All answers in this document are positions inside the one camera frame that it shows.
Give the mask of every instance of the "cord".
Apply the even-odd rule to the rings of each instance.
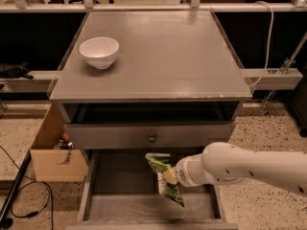
[[[269,10],[271,11],[271,23],[270,23],[270,28],[269,28],[268,40],[267,40],[267,53],[266,53],[265,67],[263,68],[261,76],[259,77],[259,79],[256,82],[254,82],[253,84],[249,85],[248,86],[249,88],[256,85],[263,78],[264,72],[268,69],[269,56],[270,56],[271,35],[272,35],[272,24],[273,24],[273,21],[274,21],[274,12],[273,12],[270,4],[268,4],[267,2],[264,2],[264,1],[258,1],[256,3],[269,8]]]
[[[8,153],[2,146],[0,146],[0,149],[1,149],[4,153],[7,154],[7,156],[11,159],[11,161],[13,162],[13,164],[14,164],[14,165],[18,168],[18,170],[20,171],[19,166],[15,163],[15,161],[12,159],[12,157],[9,155],[9,153]],[[42,212],[42,211],[48,206],[49,201],[51,201],[51,230],[53,230],[53,229],[54,229],[54,197],[53,197],[53,194],[52,194],[52,190],[51,190],[50,185],[49,185],[48,183],[46,183],[46,182],[39,182],[39,181],[36,181],[35,179],[30,178],[29,176],[27,176],[27,175],[25,175],[25,174],[24,174],[23,176],[24,176],[25,178],[28,178],[28,179],[32,180],[32,181],[29,182],[28,184],[24,185],[24,186],[21,187],[20,189],[18,189],[18,191],[17,191],[15,197],[12,199],[12,206],[13,206],[13,203],[14,203],[14,201],[16,200],[18,194],[19,194],[23,189],[25,189],[26,187],[28,187],[28,186],[30,186],[30,185],[32,185],[32,184],[34,184],[34,183],[41,183],[41,184],[43,184],[43,185],[46,187],[47,192],[48,192],[47,202],[46,202],[45,205],[44,205],[41,209],[39,209],[38,211],[31,212],[31,213],[29,213],[29,214],[27,214],[27,215],[25,215],[25,216],[18,216],[18,215],[16,215],[16,214],[13,212],[12,206],[11,206],[11,213],[12,213],[12,215],[13,215],[14,217],[18,218],[18,219],[24,219],[24,218],[32,218],[32,217],[35,217],[35,216],[37,216],[40,212]]]

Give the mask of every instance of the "bag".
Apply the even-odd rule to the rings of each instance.
[[[28,62],[23,62],[22,64],[0,63],[0,78],[17,79],[24,77],[32,80],[33,76],[28,74],[31,70],[26,67],[27,65]]]

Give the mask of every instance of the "gray tabletop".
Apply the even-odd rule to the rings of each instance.
[[[108,36],[120,54],[106,70],[88,65],[81,43]],[[68,103],[245,100],[251,93],[209,11],[96,11],[52,92]]]

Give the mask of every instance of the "terrazzo floor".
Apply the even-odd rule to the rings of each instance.
[[[30,148],[42,123],[48,103],[9,103],[0,119],[0,145],[18,165]],[[270,106],[267,118],[258,103],[246,103],[237,117],[237,126],[229,143],[248,150],[307,150],[307,139],[299,136],[295,117],[282,103]],[[0,151],[0,178],[11,178],[16,168]],[[30,164],[26,174],[35,176]],[[24,179],[23,185],[29,182]],[[54,229],[74,225],[83,193],[82,183],[50,183],[54,195]],[[240,230],[307,229],[307,198],[260,182],[247,185],[219,186],[221,203],[228,222]],[[26,215],[44,206],[48,198],[41,184],[25,189],[13,205],[18,215]],[[0,203],[4,196],[0,194]],[[50,204],[34,218],[13,218],[11,230],[51,229]]]

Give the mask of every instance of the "black cable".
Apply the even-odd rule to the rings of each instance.
[[[18,170],[20,171],[20,168],[19,166],[15,163],[15,161],[12,159],[12,157],[8,154],[8,152],[2,147],[0,146],[0,149],[7,154],[7,156],[11,159],[11,161],[13,162],[13,164],[18,168]],[[45,203],[45,205],[43,206],[43,208],[41,208],[40,210],[38,211],[34,211],[34,212],[31,212],[25,216],[17,216],[13,210],[12,210],[12,206],[11,206],[11,213],[14,217],[18,218],[18,219],[23,219],[23,218],[32,218],[32,217],[35,217],[37,216],[40,212],[42,212],[47,206],[48,206],[48,203],[49,201],[51,201],[51,230],[54,229],[54,198],[53,198],[53,194],[52,194],[52,190],[51,190],[51,187],[48,183],[46,182],[39,182],[39,181],[36,181],[35,179],[33,178],[30,178],[29,176],[27,175],[23,175],[24,177],[32,180],[31,182],[29,182],[28,184],[22,186],[20,189],[18,189],[17,193],[16,193],[16,196],[12,199],[12,206],[13,206],[13,203],[14,201],[16,200],[18,194],[20,193],[20,191],[22,191],[23,189],[25,189],[26,187],[30,186],[31,184],[34,184],[34,183],[41,183],[43,184],[46,189],[47,189],[47,192],[48,192],[48,199],[47,199],[47,202]]]

